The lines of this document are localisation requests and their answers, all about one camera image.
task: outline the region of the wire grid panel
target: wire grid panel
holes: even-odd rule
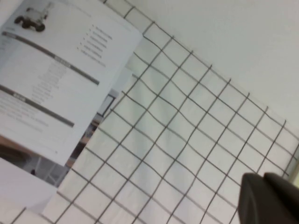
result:
[[[143,33],[127,64],[134,75],[43,222],[238,223],[242,175],[287,178],[298,135],[134,6],[105,3]],[[42,223],[25,209],[15,216],[0,221]]]

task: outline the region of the robot picture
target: robot picture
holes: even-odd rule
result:
[[[34,8],[27,8],[24,15],[18,16],[15,20],[15,24],[22,23],[22,28],[28,29],[34,27],[36,32],[43,32],[46,29],[44,20],[48,18],[49,11],[53,8],[54,4],[50,2],[43,11],[37,11]]]

